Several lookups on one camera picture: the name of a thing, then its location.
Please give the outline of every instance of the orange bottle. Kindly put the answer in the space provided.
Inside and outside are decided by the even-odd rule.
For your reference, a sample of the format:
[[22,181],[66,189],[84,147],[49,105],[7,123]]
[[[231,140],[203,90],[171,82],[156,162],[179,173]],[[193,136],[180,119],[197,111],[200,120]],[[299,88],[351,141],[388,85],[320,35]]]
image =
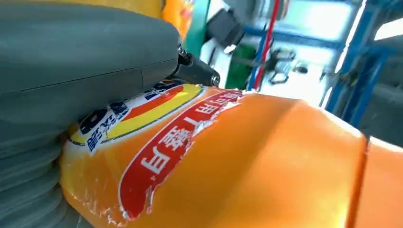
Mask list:
[[301,100],[165,81],[72,126],[60,183],[95,228],[394,228],[402,152]]

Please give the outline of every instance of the torn label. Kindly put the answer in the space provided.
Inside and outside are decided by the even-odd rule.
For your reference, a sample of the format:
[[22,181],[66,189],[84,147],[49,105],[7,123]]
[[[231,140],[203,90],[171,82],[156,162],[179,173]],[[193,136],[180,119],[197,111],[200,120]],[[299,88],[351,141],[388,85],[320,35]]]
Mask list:
[[228,90],[192,105],[161,129],[136,154],[119,182],[118,198],[125,219],[135,220],[147,203],[147,212],[151,212],[156,188],[187,153],[196,128],[201,128],[203,123],[207,124],[220,111],[234,106],[232,103],[236,103],[240,96],[241,91]]

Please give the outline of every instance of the blue pipe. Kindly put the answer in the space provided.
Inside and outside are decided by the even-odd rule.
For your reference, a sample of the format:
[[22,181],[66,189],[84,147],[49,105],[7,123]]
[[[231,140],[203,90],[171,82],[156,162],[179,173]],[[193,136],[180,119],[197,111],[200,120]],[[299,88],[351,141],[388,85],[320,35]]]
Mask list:
[[[256,58],[255,58],[255,62],[260,63],[262,61],[262,54],[263,54],[262,52],[263,52],[267,32],[265,30],[256,29],[256,28],[252,28],[249,26],[244,26],[243,30],[246,35],[261,37],[261,40],[259,42],[259,47],[256,52]],[[250,80],[249,80],[247,88],[246,88],[247,91],[252,90],[253,85],[255,84],[255,77],[256,77],[256,72],[257,72],[258,68],[259,68],[259,66],[254,66],[252,68]]]
[[[262,39],[259,42],[259,48],[258,51],[256,53],[256,58],[255,58],[255,62],[260,63],[262,61],[262,55],[263,55],[263,48],[264,48],[264,43],[266,40],[266,36],[262,37]],[[255,84],[255,78],[256,78],[256,72],[259,69],[259,66],[254,66],[252,68],[252,73],[250,75],[250,80],[248,83],[248,88],[247,90],[250,91],[253,88],[253,85]]]
[[378,81],[382,68],[387,60],[388,53],[383,52],[380,55],[372,54],[365,62],[364,68],[358,76],[350,99],[347,101],[342,119],[352,126],[357,127],[369,100],[372,96],[375,84]]

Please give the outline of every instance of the metal pole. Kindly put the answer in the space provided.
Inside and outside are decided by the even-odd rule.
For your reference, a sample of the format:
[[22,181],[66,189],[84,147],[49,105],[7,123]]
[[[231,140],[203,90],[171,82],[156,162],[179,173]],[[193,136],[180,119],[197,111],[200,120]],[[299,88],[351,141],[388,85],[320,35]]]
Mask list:
[[342,119],[354,127],[358,126],[365,112],[387,57],[386,52],[380,55],[372,53],[365,62],[342,115]]

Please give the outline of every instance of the blue metal frame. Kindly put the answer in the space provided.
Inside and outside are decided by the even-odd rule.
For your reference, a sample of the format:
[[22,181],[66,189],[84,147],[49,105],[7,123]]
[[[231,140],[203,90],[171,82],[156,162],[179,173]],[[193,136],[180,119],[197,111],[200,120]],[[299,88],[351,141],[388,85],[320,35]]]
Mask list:
[[371,99],[372,91],[382,68],[388,58],[388,53],[372,53],[365,62],[357,84],[355,85],[350,99],[347,102],[342,119],[352,126],[357,127],[363,116],[366,106]]
[[[351,70],[352,66],[358,55],[365,50],[365,43],[367,40],[367,32],[374,19],[374,12],[371,9],[365,8],[358,23],[357,29],[351,41],[343,65],[339,73],[344,74]],[[327,103],[326,110],[335,113],[339,103],[340,95],[345,89],[343,82],[337,82],[335,88],[330,95],[329,102]]]

